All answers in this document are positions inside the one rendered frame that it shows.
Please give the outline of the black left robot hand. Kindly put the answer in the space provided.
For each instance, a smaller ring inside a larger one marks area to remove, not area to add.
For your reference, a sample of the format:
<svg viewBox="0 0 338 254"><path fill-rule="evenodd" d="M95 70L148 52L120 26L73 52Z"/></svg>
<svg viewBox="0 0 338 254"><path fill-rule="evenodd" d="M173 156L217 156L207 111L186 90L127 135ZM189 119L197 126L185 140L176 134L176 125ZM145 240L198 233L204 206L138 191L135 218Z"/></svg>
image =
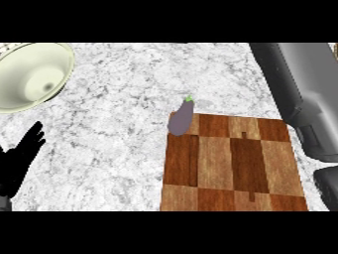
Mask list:
<svg viewBox="0 0 338 254"><path fill-rule="evenodd" d="M37 121L17 147L3 151L0 146L0 196L15 196L45 143L43 123Z"/></svg>

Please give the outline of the purple eggplant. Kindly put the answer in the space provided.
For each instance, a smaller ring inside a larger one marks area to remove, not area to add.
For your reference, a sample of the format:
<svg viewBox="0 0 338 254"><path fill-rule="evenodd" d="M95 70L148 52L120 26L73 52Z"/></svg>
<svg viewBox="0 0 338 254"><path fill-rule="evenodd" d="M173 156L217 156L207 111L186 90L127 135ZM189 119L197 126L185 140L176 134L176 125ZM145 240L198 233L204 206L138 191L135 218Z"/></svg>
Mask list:
<svg viewBox="0 0 338 254"><path fill-rule="evenodd" d="M192 96L183 99L182 105L169 120L169 131L175 136L182 136L192 124L195 102Z"/></svg>

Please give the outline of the brown wooden cutting board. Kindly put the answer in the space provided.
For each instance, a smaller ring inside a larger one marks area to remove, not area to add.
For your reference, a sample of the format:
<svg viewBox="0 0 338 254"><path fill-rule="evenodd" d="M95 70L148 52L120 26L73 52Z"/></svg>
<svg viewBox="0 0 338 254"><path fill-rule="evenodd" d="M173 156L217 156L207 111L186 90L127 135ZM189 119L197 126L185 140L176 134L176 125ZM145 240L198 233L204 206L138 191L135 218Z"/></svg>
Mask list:
<svg viewBox="0 0 338 254"><path fill-rule="evenodd" d="M197 114L167 136L161 210L307 209L285 123Z"/></svg>

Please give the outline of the pale cream bowl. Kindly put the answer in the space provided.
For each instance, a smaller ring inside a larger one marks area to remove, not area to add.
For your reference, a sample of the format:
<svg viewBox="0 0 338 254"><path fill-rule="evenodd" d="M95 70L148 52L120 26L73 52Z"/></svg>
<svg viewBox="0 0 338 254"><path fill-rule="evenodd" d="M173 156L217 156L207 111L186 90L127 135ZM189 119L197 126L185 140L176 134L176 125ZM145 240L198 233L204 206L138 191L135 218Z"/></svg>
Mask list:
<svg viewBox="0 0 338 254"><path fill-rule="evenodd" d="M25 111L55 98L74 66L67 43L18 43L0 55L0 113Z"/></svg>

